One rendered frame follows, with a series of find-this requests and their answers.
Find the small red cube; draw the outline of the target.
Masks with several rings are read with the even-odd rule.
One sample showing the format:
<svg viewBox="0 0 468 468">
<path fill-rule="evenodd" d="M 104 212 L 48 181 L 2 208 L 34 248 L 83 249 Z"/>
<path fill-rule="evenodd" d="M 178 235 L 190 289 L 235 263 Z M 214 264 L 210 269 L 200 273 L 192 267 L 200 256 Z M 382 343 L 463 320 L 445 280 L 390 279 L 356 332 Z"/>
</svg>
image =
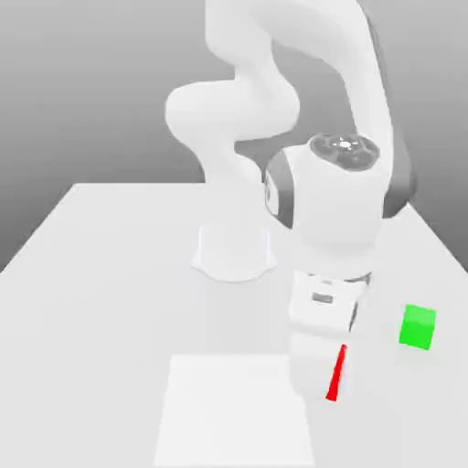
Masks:
<svg viewBox="0 0 468 468">
<path fill-rule="evenodd" d="M 347 345 L 342 344 L 340 347 L 338 356 L 337 356 L 337 360 L 335 362 L 335 367 L 334 367 L 333 375 L 329 384 L 329 388 L 325 396 L 325 398 L 330 401 L 337 401 L 337 398 L 339 395 L 341 377 L 342 377 L 343 368 L 344 368 L 345 361 L 346 361 L 346 351 L 347 351 Z"/>
</svg>

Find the small green cube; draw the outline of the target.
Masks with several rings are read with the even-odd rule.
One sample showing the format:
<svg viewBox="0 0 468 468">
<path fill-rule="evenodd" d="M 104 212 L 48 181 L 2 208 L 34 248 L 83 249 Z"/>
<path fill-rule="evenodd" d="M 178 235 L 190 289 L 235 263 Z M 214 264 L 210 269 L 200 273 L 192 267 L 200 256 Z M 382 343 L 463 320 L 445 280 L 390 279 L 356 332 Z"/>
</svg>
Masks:
<svg viewBox="0 0 468 468">
<path fill-rule="evenodd" d="M 435 310 L 407 303 L 399 332 L 399 343 L 429 350 L 435 322 Z"/>
</svg>

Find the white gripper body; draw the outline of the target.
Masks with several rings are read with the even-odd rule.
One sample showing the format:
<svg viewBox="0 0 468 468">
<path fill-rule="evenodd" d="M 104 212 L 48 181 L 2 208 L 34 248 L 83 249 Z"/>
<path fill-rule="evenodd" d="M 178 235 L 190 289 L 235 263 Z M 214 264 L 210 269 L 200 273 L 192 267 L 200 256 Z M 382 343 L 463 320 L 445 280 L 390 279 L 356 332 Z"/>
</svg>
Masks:
<svg viewBox="0 0 468 468">
<path fill-rule="evenodd" d="M 293 388 L 300 395 L 306 398 L 325 398 L 342 344 L 344 343 L 340 340 L 317 335 L 291 334 L 289 341 L 290 376 Z M 346 362 L 340 388 L 345 373 Z"/>
</svg>

